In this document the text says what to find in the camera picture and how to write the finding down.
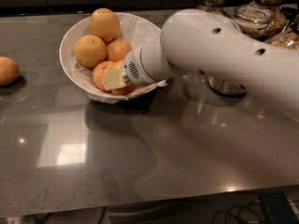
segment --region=floor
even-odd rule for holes
[[[279,189],[267,190],[264,192],[278,192]],[[234,224],[241,223],[238,220],[246,220],[247,223],[261,223],[264,215],[261,215],[259,196],[261,192],[248,193],[225,193],[221,195],[206,196],[200,198],[188,198],[176,200],[170,203],[171,208],[166,208],[164,212],[155,212],[144,217],[141,209],[131,206],[134,213],[121,214],[121,210],[128,210],[128,206],[118,206],[114,208],[93,208],[77,211],[54,213],[47,217],[46,224],[114,224],[114,223],[139,223],[139,224]],[[299,217],[296,201],[299,200],[299,188],[289,188],[284,190],[294,213]],[[39,224],[44,216],[32,217],[8,217],[0,218],[0,224]]]

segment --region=gray countertop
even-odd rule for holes
[[[174,11],[136,12],[162,25]],[[130,102],[92,101],[58,50],[89,16],[0,19],[0,217],[299,184],[299,125],[257,100],[224,98],[189,74]]]

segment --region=white bowl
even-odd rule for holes
[[[132,14],[118,12],[116,12],[116,14],[121,23],[120,37],[129,41],[133,49],[150,41],[157,35],[160,35],[161,29],[150,21]],[[92,70],[80,65],[76,61],[74,52],[75,44],[78,39],[91,33],[89,23],[90,17],[76,23],[67,31],[59,49],[59,56],[66,75],[76,85],[85,90],[91,99],[103,103],[114,104],[118,101],[134,99],[154,90],[157,86],[161,86],[161,84],[153,84],[139,88],[127,95],[117,95],[99,90],[93,83]]]

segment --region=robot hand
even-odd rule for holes
[[[145,86],[178,71],[198,70],[241,84],[268,105],[299,120],[299,51],[256,41],[231,23],[198,9],[172,15],[160,37],[127,55],[125,72],[118,76]]]

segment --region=screw hole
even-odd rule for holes
[[[212,34],[218,34],[219,32],[221,32],[221,28],[215,28],[214,30],[212,30]]]
[[[258,49],[254,52],[256,56],[262,56],[265,53],[265,49]]]
[[[202,74],[202,75],[205,75],[206,73],[203,71],[203,70],[198,70],[198,72],[200,73],[200,74]]]

